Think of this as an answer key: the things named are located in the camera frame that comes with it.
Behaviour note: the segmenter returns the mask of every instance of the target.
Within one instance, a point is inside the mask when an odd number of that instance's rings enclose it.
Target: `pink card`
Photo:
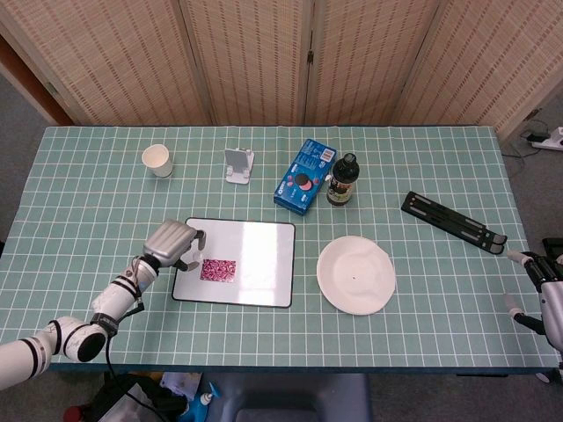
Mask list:
[[[200,279],[232,283],[235,280],[237,261],[225,259],[203,259]]]

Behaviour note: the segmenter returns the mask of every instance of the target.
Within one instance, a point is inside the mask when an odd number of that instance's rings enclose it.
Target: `robotic hand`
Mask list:
[[[94,311],[89,324],[71,316],[50,321],[33,337],[0,346],[0,390],[45,372],[53,354],[63,353],[76,362],[98,356],[108,338],[117,334],[124,317],[143,310],[142,294],[158,276],[159,268],[174,266],[192,270],[198,262],[186,264],[180,257],[191,249],[205,247],[205,232],[182,222],[166,220],[143,246],[143,255],[118,275],[91,303]]]
[[[563,256],[557,260],[532,252],[508,251],[508,258],[523,266],[539,294],[542,319],[527,316],[511,295],[505,295],[508,313],[519,324],[547,341],[563,356]]]

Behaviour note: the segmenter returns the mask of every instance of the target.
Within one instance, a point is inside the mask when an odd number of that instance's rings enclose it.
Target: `bottle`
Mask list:
[[[355,155],[348,152],[333,166],[331,184],[326,193],[328,201],[337,207],[346,204],[350,200],[358,176],[360,167],[355,161]]]

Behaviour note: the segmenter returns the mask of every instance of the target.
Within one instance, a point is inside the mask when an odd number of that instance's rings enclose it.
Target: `white paper cup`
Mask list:
[[[143,151],[143,164],[159,178],[167,178],[172,174],[170,152],[161,143],[150,145]]]

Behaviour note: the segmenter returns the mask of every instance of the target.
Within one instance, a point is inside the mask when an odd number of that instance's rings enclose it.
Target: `table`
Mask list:
[[[305,138],[354,151],[357,192],[332,207],[323,187],[305,217],[273,192]],[[152,143],[173,155],[171,178],[141,163]],[[225,148],[256,153],[250,185],[224,181]],[[0,343],[57,316],[86,321],[89,304],[140,253],[164,218],[190,216],[296,225],[288,309],[175,302],[173,271],[144,294],[147,310],[113,340],[119,367],[262,367],[346,371],[531,372],[558,355],[508,317],[501,294],[538,312],[523,269],[399,207],[413,190],[470,215],[525,250],[490,127],[49,127],[0,259]],[[350,316],[320,294],[319,253],[334,238],[373,239],[395,265],[383,311]],[[76,367],[54,357],[56,367]],[[81,367],[103,367],[103,356]]]

